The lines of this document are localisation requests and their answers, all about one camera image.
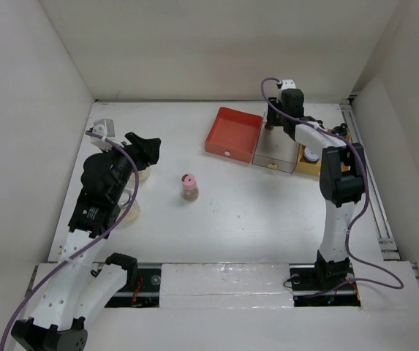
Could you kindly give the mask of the pink sauce jar white lid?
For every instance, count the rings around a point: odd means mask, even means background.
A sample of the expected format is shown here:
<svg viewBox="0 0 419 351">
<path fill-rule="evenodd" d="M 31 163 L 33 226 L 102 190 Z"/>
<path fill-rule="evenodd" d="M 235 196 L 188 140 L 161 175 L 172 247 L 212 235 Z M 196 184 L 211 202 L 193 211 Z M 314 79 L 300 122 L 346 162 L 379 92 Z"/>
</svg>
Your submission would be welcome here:
<svg viewBox="0 0 419 351">
<path fill-rule="evenodd" d="M 308 163 L 316 163 L 320 160 L 320 157 L 308 147 L 303 149 L 303 158 Z"/>
</svg>

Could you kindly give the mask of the pink cap spice bottle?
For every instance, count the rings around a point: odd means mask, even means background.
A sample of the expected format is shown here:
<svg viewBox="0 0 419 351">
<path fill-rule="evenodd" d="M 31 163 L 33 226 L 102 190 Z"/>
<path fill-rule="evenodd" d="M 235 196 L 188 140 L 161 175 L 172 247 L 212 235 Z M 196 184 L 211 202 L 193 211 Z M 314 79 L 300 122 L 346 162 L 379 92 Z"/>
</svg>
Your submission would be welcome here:
<svg viewBox="0 0 419 351">
<path fill-rule="evenodd" d="M 194 201 L 199 196 L 199 188 L 197 186 L 196 178 L 192 174 L 184 174 L 181 178 L 181 196 L 186 201 Z"/>
</svg>

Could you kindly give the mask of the white-powder bottle black pump cap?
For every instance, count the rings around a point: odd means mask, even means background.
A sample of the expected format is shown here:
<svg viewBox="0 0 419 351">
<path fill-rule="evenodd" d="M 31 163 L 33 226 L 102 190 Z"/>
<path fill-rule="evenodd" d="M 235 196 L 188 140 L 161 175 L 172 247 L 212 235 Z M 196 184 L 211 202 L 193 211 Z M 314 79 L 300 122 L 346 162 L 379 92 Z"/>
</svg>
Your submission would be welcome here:
<svg viewBox="0 0 419 351">
<path fill-rule="evenodd" d="M 340 125 L 332 128 L 331 132 L 344 138 L 348 138 L 349 135 L 349 129 L 346 123 L 341 123 Z"/>
</svg>

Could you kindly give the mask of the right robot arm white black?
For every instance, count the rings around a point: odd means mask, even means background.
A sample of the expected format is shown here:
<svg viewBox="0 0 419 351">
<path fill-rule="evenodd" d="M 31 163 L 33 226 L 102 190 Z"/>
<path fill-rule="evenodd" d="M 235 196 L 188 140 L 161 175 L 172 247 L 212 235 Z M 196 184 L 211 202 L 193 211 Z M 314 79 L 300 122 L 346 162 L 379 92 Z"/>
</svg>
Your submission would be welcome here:
<svg viewBox="0 0 419 351">
<path fill-rule="evenodd" d="M 312 268 L 293 268 L 290 282 L 294 290 L 329 290 L 340 284 L 350 271 L 346 237 L 352 215 L 365 191 L 363 171 L 354 151 L 364 160 L 363 147 L 347 145 L 340 135 L 333 135 L 322 122 L 306 116 L 303 92 L 286 88 L 268 99 L 267 128 L 282 127 L 296 143 L 320 158 L 320 192 L 325 199 L 326 217 L 322 243 Z"/>
</svg>

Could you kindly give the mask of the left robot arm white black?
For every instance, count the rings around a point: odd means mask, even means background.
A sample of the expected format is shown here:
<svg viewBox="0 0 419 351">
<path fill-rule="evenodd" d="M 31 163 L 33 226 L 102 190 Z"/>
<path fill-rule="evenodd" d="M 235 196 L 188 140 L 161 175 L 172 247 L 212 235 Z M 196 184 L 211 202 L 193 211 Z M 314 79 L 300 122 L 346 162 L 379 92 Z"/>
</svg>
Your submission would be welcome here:
<svg viewBox="0 0 419 351">
<path fill-rule="evenodd" d="M 86 135 L 101 151 L 83 163 L 82 189 L 58 264 L 31 290 L 46 287 L 37 307 L 23 320 L 12 316 L 4 332 L 25 350 L 83 350 L 87 327 L 107 302 L 120 289 L 138 285 L 137 260 L 119 253 L 106 259 L 94 281 L 89 279 L 96 256 L 135 202 L 133 190 L 125 209 L 118 204 L 128 180 L 159 161 L 161 140 L 129 132 L 128 142 L 118 144 L 92 130 Z"/>
</svg>

